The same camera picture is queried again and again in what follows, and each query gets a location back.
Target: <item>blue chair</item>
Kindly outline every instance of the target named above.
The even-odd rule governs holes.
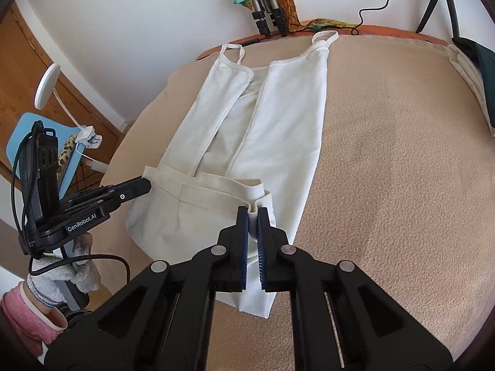
[[[14,164],[15,155],[17,150],[19,149],[19,144],[22,139],[26,136],[28,132],[31,131],[33,127],[33,122],[41,120],[43,121],[43,126],[46,128],[53,128],[56,133],[56,137],[58,138],[58,152],[62,150],[65,141],[71,135],[79,132],[80,129],[78,127],[67,127],[63,124],[50,120],[49,118],[42,117],[39,114],[35,113],[24,113],[21,118],[19,118],[19,122],[17,123],[10,139],[7,143],[7,158],[8,161],[11,162],[11,166]],[[69,188],[70,182],[74,178],[74,174],[76,173],[77,166],[81,161],[81,154],[79,152],[84,151],[84,144],[78,144],[77,151],[74,150],[72,152],[72,156],[70,157],[69,164],[65,170],[65,174],[62,178],[62,182],[60,183],[60,187],[58,189],[59,198],[63,198],[67,189]],[[19,167],[17,168],[17,176],[19,177]]]

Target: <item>bed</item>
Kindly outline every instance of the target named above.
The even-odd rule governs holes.
[[[495,304],[495,141],[445,42],[370,29],[331,46],[322,148],[295,244],[319,260],[354,261],[458,358]],[[251,45],[243,64],[291,58],[310,43]],[[158,164],[216,56],[170,76],[103,185]],[[126,233],[131,205],[93,229],[93,252],[126,258],[136,275],[151,259]],[[97,264],[112,293],[125,283],[114,262]],[[287,294],[269,319],[216,302],[208,370],[294,369],[292,350]]]

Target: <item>power cord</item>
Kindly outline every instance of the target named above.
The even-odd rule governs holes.
[[[387,0],[387,2],[385,2],[385,5],[383,7],[380,7],[380,8],[362,8],[362,9],[360,9],[359,10],[359,17],[361,18],[361,22],[358,23],[355,27],[322,27],[322,28],[318,29],[317,31],[315,29],[311,29],[311,28],[309,28],[309,30],[319,32],[323,29],[330,29],[330,28],[332,28],[332,29],[352,29],[351,35],[357,36],[359,34],[359,31],[357,30],[357,28],[359,28],[364,22],[363,15],[361,13],[363,11],[380,11],[380,10],[383,10],[383,9],[387,8],[389,2],[390,2],[390,0]]]
[[[65,258],[60,261],[57,261],[53,264],[46,265],[45,267],[42,267],[41,269],[38,269],[37,271],[33,270],[33,257],[29,260],[29,274],[31,276],[39,276],[42,275],[46,272],[52,271],[53,269],[57,267],[61,267],[67,264],[72,264],[73,262],[78,262],[78,261],[87,261],[87,260],[92,260],[92,259],[113,259],[115,261],[120,261],[122,264],[125,266],[125,271],[126,271],[126,277],[127,277],[127,283],[131,281],[131,268],[129,267],[129,264],[127,261],[119,257],[118,255],[110,255],[110,254],[89,254],[89,255],[79,255],[78,257],[71,257],[71,258]]]
[[[24,205],[22,209],[22,215],[21,215],[21,224],[19,224],[19,220],[17,219],[17,210],[15,207],[15,181],[17,178],[16,173],[17,173],[17,165],[19,163],[19,158],[21,156],[22,149],[24,148],[25,145],[27,145],[29,139],[31,139],[32,143],[35,143],[36,141],[36,135],[39,134],[39,130],[41,129],[41,124],[38,122],[35,122],[33,124],[33,127],[31,129],[31,132],[29,132],[21,141],[19,144],[19,149],[17,150],[17,153],[14,158],[14,163],[12,164],[12,179],[11,179],[11,203],[12,203],[12,214],[14,216],[14,223],[15,227],[17,228],[17,232],[19,233],[19,236],[21,237],[22,241],[24,242],[24,246],[28,249],[29,255],[31,256],[29,260],[29,274],[31,276],[39,276],[42,275],[48,271],[52,271],[53,269],[67,265],[67,264],[72,264],[73,262],[78,262],[78,261],[87,261],[87,260],[93,260],[93,259],[112,259],[115,261],[120,261],[122,264],[125,265],[126,269],[126,278],[127,278],[127,283],[130,282],[131,280],[131,269],[129,267],[129,264],[127,261],[119,257],[117,255],[110,255],[110,254],[89,254],[89,255],[80,255],[77,257],[71,257],[71,258],[65,258],[60,261],[57,261],[53,264],[47,265],[45,267],[42,267],[41,269],[38,269],[37,271],[33,270],[33,260],[34,259],[39,259],[41,257],[41,253],[35,253],[31,250],[29,247],[27,238],[26,238],[26,218],[27,218],[27,211],[28,211],[28,205]],[[44,129],[46,131],[51,131],[55,135],[55,131],[53,129]],[[33,196],[33,191],[34,191],[34,177],[35,177],[35,172],[36,172],[36,165],[38,163],[38,153],[36,149],[31,149],[31,174],[30,178],[28,181],[28,193],[27,193],[27,199],[26,202],[30,202],[31,198]]]

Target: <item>white wall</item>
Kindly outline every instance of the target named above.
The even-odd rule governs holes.
[[[11,183],[5,178],[0,176],[0,219],[7,223],[10,227],[15,229],[14,216],[12,214],[11,204]],[[23,208],[22,194],[16,188],[15,189],[15,210],[17,212],[17,218],[20,219]]]
[[[0,267],[0,297],[13,287],[16,287],[21,280],[20,277],[11,274],[3,267]]]
[[[386,0],[295,0],[301,20],[359,22]],[[391,0],[365,23],[415,31],[429,0]],[[495,25],[479,0],[455,0],[461,35],[495,50]],[[135,119],[178,66],[201,51],[257,34],[233,0],[18,0],[36,38],[114,124]],[[451,36],[445,0],[424,33]]]
[[[66,76],[97,108],[104,102],[124,120],[137,118],[180,65],[257,33],[249,10],[233,0],[21,2],[23,16],[28,3],[45,29],[44,34],[32,16],[26,18],[43,48],[54,43],[71,63],[69,73],[62,66]]]
[[[361,8],[382,7],[387,0],[294,0],[299,20],[337,19],[359,23]],[[390,0],[381,11],[363,13],[364,23],[416,31],[429,0]],[[480,0],[454,0],[462,37],[473,39],[495,51],[495,24]],[[446,0],[440,0],[423,31],[450,40],[452,28]]]

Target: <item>white knit glove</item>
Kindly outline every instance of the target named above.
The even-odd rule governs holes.
[[[84,233],[74,240],[74,256],[88,255],[91,251],[93,238],[91,234]],[[59,257],[43,255],[39,260],[33,260],[33,270],[60,261]],[[65,301],[60,292],[56,280],[70,280],[83,293],[98,290],[100,288],[100,274],[91,260],[73,262],[72,264],[57,267],[39,276],[28,275],[26,286],[34,296],[47,307],[55,307]]]

